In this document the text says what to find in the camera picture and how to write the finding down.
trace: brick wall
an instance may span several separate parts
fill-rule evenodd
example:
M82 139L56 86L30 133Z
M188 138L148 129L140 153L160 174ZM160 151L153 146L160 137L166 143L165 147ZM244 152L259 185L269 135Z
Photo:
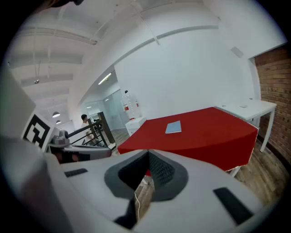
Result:
M261 99L276 103L269 143L291 164L291 55L282 46L255 57ZM259 135L265 137L270 115L261 117Z

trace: ceiling light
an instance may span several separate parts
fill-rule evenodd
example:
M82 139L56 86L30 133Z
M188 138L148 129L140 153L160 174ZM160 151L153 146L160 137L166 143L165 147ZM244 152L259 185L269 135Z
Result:
M60 115L60 113L58 113L57 111L53 113L53 118L58 117Z
M101 83L103 83L106 80L106 78L108 78L110 75L111 75L111 73L109 73L108 75L106 75L106 77L104 79L102 79L102 81L100 83L98 83L98 85L100 85Z

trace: red tablecloth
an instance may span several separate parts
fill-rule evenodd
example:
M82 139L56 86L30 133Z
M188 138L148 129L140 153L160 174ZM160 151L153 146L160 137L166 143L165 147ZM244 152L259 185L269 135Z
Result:
M167 124L181 122L182 132L165 134ZM228 171L246 165L257 128L216 108L147 120L118 147L120 154L157 149L212 163Z

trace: table leg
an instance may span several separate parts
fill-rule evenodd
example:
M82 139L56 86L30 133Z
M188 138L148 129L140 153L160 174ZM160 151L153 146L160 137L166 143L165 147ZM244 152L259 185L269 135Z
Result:
M230 172L230 175L231 175L232 177L235 177L236 174L237 174L237 172L240 170L240 167L241 167L241 166L238 166L238 167L236 167L236 168L233 168L232 171Z
M265 136L263 145L260 148L260 152L263 152L264 151L264 149L266 147L266 144L267 144L267 142L269 140L269 137L270 137L270 134L271 134L271 130L272 130L272 126L273 126L274 115L275 115L275 110L272 110L271 111L271 114L270 114L270 119L269 119L267 133L266 133L266 136Z

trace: ceiling beam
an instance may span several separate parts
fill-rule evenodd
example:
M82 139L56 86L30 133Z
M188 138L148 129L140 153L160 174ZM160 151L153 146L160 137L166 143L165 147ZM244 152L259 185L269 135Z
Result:
M39 76L39 77L31 77L22 79L20 84L22 87L32 86L32 85L39 85L48 82L57 82L57 81L71 81L73 80L73 74L61 74L61 75L50 75L48 78L47 76Z
M82 64L83 55L70 55L70 54L56 54L50 55L50 63L69 63L69 64ZM49 63L47 53L36 53L35 55L36 64ZM20 66L30 66L33 65L33 55L23 54L15 57L11 57L9 60L10 68L17 68Z
M55 95L46 95L43 96L41 94L39 95L31 95L29 96L35 103L41 104L42 102L45 101L50 101L50 100L57 100L57 99L67 99L69 97L69 93L56 93Z
M64 38L64 39L70 39L70 40L74 40L74 41L79 41L79 42L83 42L83 43L87 43L89 45L96 45L97 41L96 40L92 40L86 36L82 36L82 35L78 35L75 33L71 33L68 31L64 31L64 30L55 30L53 28L36 28L36 32L35 32L35 27L23 27L22 29L20 29L17 34L15 35L15 37L22 37L22 36L33 36L35 33L36 36L55 36L55 37L59 37L59 38Z

